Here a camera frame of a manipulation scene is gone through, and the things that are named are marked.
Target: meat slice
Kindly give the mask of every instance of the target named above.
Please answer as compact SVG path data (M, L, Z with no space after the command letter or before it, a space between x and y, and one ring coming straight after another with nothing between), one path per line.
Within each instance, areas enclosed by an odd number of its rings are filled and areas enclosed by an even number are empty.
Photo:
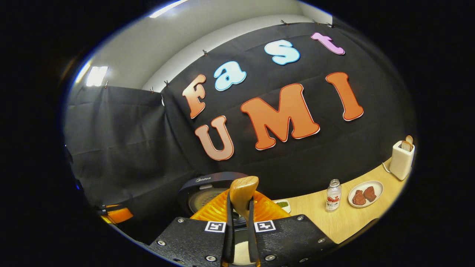
M367 198L370 202L373 202L376 199L376 195L374 194L374 188L372 186L368 187L364 193L364 197Z
M366 199L363 196L363 191L357 190L355 196L353 197L353 204L361 206L366 204Z

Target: foam letter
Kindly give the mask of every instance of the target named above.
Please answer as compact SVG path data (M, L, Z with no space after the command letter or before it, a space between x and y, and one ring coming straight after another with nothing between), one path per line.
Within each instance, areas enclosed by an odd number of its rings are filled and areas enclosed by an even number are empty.
M228 130L224 123L226 122L225 116L219 116L211 121L211 126L216 128L218 131L219 137L224 144L223 150L216 150L208 134L208 126L203 125L198 127L195 130L195 135L199 137L203 148L205 149L206 154L216 161L223 161L229 159L234 153L234 145L229 136Z
M279 40L266 44L264 51L272 55L272 61L279 65L296 62L300 58L300 53L292 47L292 43Z
M205 88L201 85L206 81L206 77L203 74L198 75L188 87L183 90L182 96L186 97L188 105L190 106L190 117L194 119L198 114L205 109L205 103L199 101L198 97L205 98Z
M279 111L259 97L242 104L241 111L247 113L256 132L257 150L271 148L276 143L276 140L269 136L267 129L282 142L287 142L290 121L294 126L292 137L295 139L316 134L320 130L320 126L314 122L308 111L303 92L304 87L301 84L283 87L280 90Z
M329 74L326 81L335 86L338 95L343 104L343 119L345 121L352 121L363 116L363 107L356 101L353 90L348 84L348 75L344 72L335 72Z
M246 72L241 70L236 61L229 61L221 65L214 72L214 77L217 78L216 83L214 84L216 90L224 91L230 88L233 84L236 85L242 83L246 78Z
M332 39L328 36L323 36L320 33L315 32L312 35L312 39L320 41L326 48L328 48L328 50L337 55L345 54L345 50L343 50L343 48L336 47L332 42L330 42Z

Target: black cloth backdrop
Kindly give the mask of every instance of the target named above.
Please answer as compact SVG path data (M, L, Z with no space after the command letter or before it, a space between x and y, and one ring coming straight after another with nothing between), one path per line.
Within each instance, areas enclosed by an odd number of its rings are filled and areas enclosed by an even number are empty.
M161 94L108 87L71 91L65 120L66 145L74 159L73 172L92 204L127 202L136 219L175 202L189 179L215 172L258 176L258 190L272 199L325 189L331 179L344 183L377 167L392 153L392 145L415 134L416 122L409 93L383 53L360 33L337 18L335 27L296 23L267 27L228 41L208 52L165 87ZM311 35L330 36L345 55L328 50ZM287 40L300 59L284 66L272 61L264 46ZM246 79L225 91L214 87L214 71L236 61ZM343 120L343 106L325 77L345 72L362 117ZM197 75L206 76L205 109L190 119L183 90ZM319 133L286 143L276 139L258 151L257 137L240 106L260 97L278 109L280 89L304 86L303 96ZM234 154L225 161L207 156L196 128L206 124L216 149L223 144L210 122L227 118ZM289 135L293 127L290 123Z

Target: table surface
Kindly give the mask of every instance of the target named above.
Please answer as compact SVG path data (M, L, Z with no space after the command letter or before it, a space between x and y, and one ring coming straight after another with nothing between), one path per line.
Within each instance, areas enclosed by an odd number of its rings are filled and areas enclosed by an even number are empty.
M389 169L391 158L385 161ZM290 204L290 215L304 214L311 219L333 242L340 244L345 241L370 221L380 218L398 198L409 178L399 180L379 165L377 168L364 175L342 184L342 200L339 208L334 212L327 212L326 190L308 195L287 198ZM364 207L353 207L348 201L348 194L357 185L365 181L379 181L384 190L380 198L373 204Z

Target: screw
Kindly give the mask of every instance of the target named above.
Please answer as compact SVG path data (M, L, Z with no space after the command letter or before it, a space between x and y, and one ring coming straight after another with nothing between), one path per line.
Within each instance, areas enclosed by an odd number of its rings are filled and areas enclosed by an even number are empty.
M266 260L267 260L267 261L275 260L275 259L276 259L276 258L275 258L274 255L267 255L267 256L266 256Z
M216 257L215 256L206 256L206 260L207 261L216 261Z

